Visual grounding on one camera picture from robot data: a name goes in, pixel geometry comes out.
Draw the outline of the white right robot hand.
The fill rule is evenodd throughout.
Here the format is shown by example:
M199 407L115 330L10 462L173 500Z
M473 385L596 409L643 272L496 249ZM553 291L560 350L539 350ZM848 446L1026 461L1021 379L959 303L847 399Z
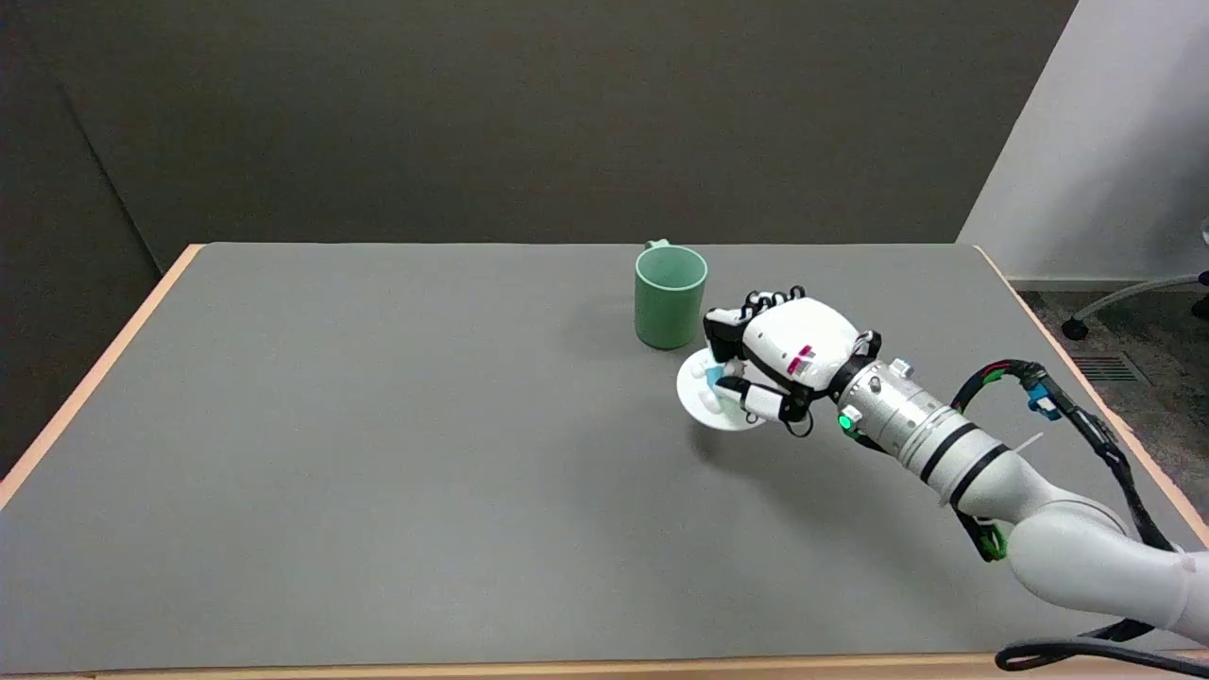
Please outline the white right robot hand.
M712 307L702 317L716 376L704 407L742 414L744 423L812 423L810 408L839 390L844 369L879 357L877 329L860 332L845 315L808 296L804 287L754 290L739 307Z

